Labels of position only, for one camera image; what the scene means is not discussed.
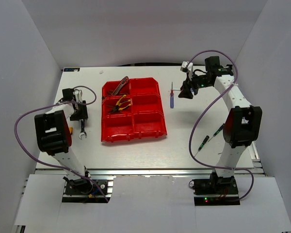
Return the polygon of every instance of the purple cable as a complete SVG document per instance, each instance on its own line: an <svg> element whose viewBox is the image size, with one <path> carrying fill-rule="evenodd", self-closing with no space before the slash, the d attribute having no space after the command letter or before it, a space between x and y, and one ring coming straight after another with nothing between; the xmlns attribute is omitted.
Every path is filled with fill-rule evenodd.
<svg viewBox="0 0 291 233"><path fill-rule="evenodd" d="M62 102L62 103L60 103L60 104L69 104L69 103L71 103L71 104L75 104L75 103L76 103L76 104L80 104L80 105L89 105L89 104L92 104L92 103L94 103L94 102L96 101L96 99L97 99L97 95L96 95L96 93L95 93L91 88L89 88L89 87L87 87L87 86L82 86L82 85L80 85L80 86L76 86L76 87L74 87L73 89L76 89L76 88L78 88L78 87L83 87L83 88L86 88L86 89L90 90L90 91L94 94L95 99L94 99L92 102L89 102L89 103L79 103L79 102L75 102L75 101L67 101L67 102ZM82 175L78 174L77 172L75 172L74 170L72 170L72 169L70 169L70 168L68 168L68 167L66 167L66 166L57 166L57 165L48 164L48 163L45 163L45 162L43 162L43 161L40 161L39 159L35 158L35 157L34 157L34 156L33 156L33 155L32 155L32 154L31 154L31 153L30 153L30 152L25 148L24 144L20 141L19 136L18 136L18 132L17 132L17 125L18 125L18 123L20 122L20 120L23 119L23 117L25 117L25 116L27 116L27 115L29 115L29 114L31 114L31 113L34 113L34 112L38 112L38 111L41 111L41 110L45 110L45 109L48 109L48 108L52 108L52 107L58 106L58 105L60 105L60 104L57 103L57 104L53 104L53 105L46 106L46 107L43 107L43 108L37 108L37 109L31 110L31 111L26 112L26 113L24 113L23 115L21 115L21 116L16 120L16 122L15 122L15 124L14 124L14 134L15 134L15 138L16 138L17 142L19 143L20 147L23 149L23 151L25 151L25 153L26 153L30 158L32 158L33 160L35 160L37 163L40 163L40 164L43 164L43 165L46 165L46 166L50 166L50 167L54 167L54 168L58 168L58 169L64 169L64 170L70 171L70 172L72 172L73 174L75 174L75 175L81 177L82 179L85 179L85 180L88 180L88 181L92 182L92 183L97 187L97 189L98 189L99 192L102 194L102 196L105 198L106 202L109 202L109 200L107 199L106 195L102 192L102 190L100 189L99 185L98 185L95 181L91 180L91 179L88 178L88 177L85 177L85 176L82 176Z"/></svg>
<svg viewBox="0 0 291 233"><path fill-rule="evenodd" d="M219 95L211 104L209 104L209 106L203 111L203 113L199 116L199 118L197 119L196 123L194 124L193 126L193 129L192 129L192 132L191 132L191 135L190 135L190 140L189 140L189 152L190 152L190 155L191 157L196 161L198 162L199 164L203 165L203 166L206 166L206 167L210 167L210 168L216 168L216 169L227 169L227 170L236 170L236 171L239 171L239 170L244 170L244 171L247 171L249 172L249 174L251 175L251 178L252 178L252 181L251 181L251 185L250 185L250 188L249 190L240 198L238 199L235 199L235 200L232 200L232 201L239 201L243 198L245 198L251 191L252 187L253 187L253 183L254 183L254 176L253 176L253 173L249 170L249 169L246 169L246 168L232 168L232 167L223 167L223 166L212 166L212 165L208 165L208 164L205 164L199 160L197 160L193 153L192 153L192 138L193 138L193 135L194 135L194 132L195 132L195 129L197 127L197 125L199 124L200 120L202 119L202 117L206 114L206 112L223 96L225 95L232 87L233 85L236 83L237 79L238 79L238 69L237 69L237 66L236 64L234 63L234 61L228 56L226 55L225 53L221 52L221 51L218 51L218 50L205 50L205 51L202 51L202 52L199 52L198 54L196 54L187 64L186 67L188 67L188 65L193 61L193 59L195 57L197 57L198 55L202 54L202 53L206 53L206 52L217 52L217 53L220 53L222 54L223 56L225 56L234 66L235 68L235 79L233 81L233 84L231 84L224 92L222 92L221 95Z"/></svg>

